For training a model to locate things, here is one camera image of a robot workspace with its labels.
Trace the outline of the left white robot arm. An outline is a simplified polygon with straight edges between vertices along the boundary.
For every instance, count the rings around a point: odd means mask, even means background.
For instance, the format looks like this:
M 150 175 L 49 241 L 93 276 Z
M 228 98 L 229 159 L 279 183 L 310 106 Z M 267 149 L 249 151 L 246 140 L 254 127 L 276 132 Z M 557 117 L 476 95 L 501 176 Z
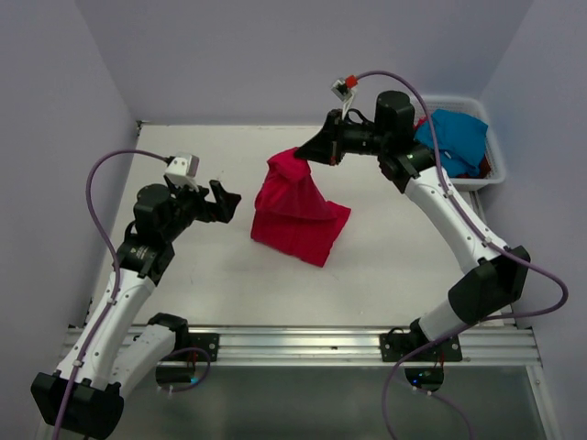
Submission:
M 212 361 L 204 349 L 192 346 L 187 321 L 168 313 L 157 313 L 128 348 L 122 345 L 172 262 L 174 240 L 195 221 L 229 223 L 240 201 L 219 181 L 207 188 L 179 188 L 167 181 L 138 192 L 134 219 L 94 314 L 56 370 L 39 373 L 31 385 L 55 434 L 65 429 L 106 439 L 115 431 L 128 395 L 159 361 Z

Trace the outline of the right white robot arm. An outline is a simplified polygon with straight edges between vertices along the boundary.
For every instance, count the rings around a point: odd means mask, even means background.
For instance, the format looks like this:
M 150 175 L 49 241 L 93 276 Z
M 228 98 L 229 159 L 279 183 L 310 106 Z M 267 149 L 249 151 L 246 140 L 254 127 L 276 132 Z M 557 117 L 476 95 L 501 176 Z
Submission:
M 415 140 L 415 109 L 407 94 L 378 95 L 373 121 L 354 122 L 334 109 L 310 140 L 294 153 L 300 160 L 338 165 L 348 153 L 377 158 L 382 174 L 416 204 L 445 239 L 463 277 L 448 298 L 414 320 L 408 331 L 390 331 L 384 345 L 405 356 L 430 359 L 441 349 L 440 337 L 476 325 L 520 299 L 530 257 L 511 248 L 477 216 L 437 169 L 430 148 Z

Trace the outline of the crimson red t shirt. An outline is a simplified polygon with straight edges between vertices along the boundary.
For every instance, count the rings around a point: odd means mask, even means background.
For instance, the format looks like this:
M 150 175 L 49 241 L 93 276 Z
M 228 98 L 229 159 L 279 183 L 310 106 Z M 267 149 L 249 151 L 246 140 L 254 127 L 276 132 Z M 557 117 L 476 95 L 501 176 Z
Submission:
M 351 209 L 324 198 L 308 162 L 289 148 L 267 160 L 256 196 L 250 237 L 285 255 L 322 268 Z

